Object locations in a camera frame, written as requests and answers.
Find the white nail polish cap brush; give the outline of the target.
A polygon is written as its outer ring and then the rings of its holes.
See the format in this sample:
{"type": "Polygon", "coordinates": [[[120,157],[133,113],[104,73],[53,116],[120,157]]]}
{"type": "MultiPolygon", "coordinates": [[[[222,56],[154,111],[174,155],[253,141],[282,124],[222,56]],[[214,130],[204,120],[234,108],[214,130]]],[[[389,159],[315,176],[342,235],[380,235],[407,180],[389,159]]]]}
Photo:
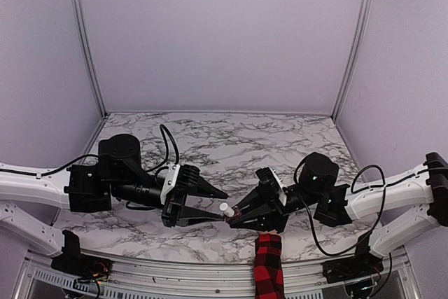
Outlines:
{"type": "Polygon", "coordinates": [[[231,218],[235,215],[234,209],[227,202],[222,202],[219,206],[219,209],[227,218],[231,218]]]}

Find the red nail polish bottle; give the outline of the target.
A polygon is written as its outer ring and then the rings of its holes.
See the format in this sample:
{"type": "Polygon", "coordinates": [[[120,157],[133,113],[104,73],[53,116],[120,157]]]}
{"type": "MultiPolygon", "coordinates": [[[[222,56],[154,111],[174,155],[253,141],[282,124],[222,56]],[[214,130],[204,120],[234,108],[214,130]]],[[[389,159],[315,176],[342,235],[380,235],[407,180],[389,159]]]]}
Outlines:
{"type": "Polygon", "coordinates": [[[227,216],[225,219],[225,221],[229,224],[234,223],[242,216],[242,213],[240,212],[238,207],[234,207],[234,208],[232,208],[232,210],[233,210],[233,215],[227,216]]]}

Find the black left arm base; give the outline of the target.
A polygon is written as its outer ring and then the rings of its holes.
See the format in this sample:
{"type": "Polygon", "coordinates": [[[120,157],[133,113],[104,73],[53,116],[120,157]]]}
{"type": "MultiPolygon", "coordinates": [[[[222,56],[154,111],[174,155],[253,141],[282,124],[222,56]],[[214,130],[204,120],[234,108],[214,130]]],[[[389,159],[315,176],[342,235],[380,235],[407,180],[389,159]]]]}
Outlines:
{"type": "Polygon", "coordinates": [[[69,230],[62,231],[62,238],[61,251],[52,257],[51,268],[77,276],[76,284],[94,284],[94,298],[100,298],[100,282],[109,278],[112,261],[82,253],[79,237],[69,230]]]}

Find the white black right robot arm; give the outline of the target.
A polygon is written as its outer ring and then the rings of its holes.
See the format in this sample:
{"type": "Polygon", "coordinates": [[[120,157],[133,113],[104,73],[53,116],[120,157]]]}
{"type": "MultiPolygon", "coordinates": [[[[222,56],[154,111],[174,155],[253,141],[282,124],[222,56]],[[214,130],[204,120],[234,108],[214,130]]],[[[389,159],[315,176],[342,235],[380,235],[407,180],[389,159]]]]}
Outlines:
{"type": "Polygon", "coordinates": [[[316,152],[295,168],[292,186],[285,186],[273,169],[259,169],[258,185],[233,207],[221,203],[220,210],[231,228],[276,232],[283,232],[290,214],[302,209],[311,224],[331,228],[375,215],[347,261],[355,277],[364,275],[374,258],[381,260],[426,231],[447,225],[447,161],[436,152],[411,170],[370,183],[354,179],[337,185],[338,172],[337,164],[316,152]]]}

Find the red black plaid sleeve forearm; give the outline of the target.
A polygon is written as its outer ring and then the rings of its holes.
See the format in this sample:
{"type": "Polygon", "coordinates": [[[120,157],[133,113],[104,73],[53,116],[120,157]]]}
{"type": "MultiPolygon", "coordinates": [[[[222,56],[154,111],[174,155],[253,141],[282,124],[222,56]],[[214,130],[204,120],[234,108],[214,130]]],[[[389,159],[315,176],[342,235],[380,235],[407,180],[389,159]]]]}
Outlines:
{"type": "Polygon", "coordinates": [[[255,240],[253,276],[255,298],[282,299],[284,274],[281,264],[282,241],[277,232],[260,232],[255,240]]]}

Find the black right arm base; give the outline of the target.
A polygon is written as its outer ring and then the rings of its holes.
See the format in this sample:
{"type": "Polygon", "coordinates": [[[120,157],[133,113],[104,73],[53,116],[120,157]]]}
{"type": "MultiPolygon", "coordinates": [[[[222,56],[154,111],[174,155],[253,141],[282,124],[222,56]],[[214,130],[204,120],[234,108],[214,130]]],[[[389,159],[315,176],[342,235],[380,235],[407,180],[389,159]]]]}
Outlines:
{"type": "Polygon", "coordinates": [[[328,284],[343,281],[346,294],[350,298],[371,298],[384,270],[382,258],[370,253],[370,235],[362,235],[351,257],[329,260],[323,263],[323,276],[328,284]]]}

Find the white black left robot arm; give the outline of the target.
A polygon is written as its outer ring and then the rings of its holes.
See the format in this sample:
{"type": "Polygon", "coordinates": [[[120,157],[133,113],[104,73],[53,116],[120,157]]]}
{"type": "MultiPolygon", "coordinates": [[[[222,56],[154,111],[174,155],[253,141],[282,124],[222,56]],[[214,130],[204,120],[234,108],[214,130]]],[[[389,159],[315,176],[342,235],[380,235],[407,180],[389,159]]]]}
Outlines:
{"type": "Polygon", "coordinates": [[[36,218],[15,209],[15,202],[46,204],[75,213],[109,211],[112,200],[126,201],[150,210],[159,209],[165,226],[187,227],[219,221],[221,216],[186,206],[189,196],[225,200],[192,165],[170,164],[165,177],[150,174],[141,165],[139,140],[118,134],[102,140],[94,165],[73,161],[58,169],[1,166],[1,224],[15,231],[45,255],[60,257],[73,274],[88,269],[78,236],[53,230],[36,218]]]}

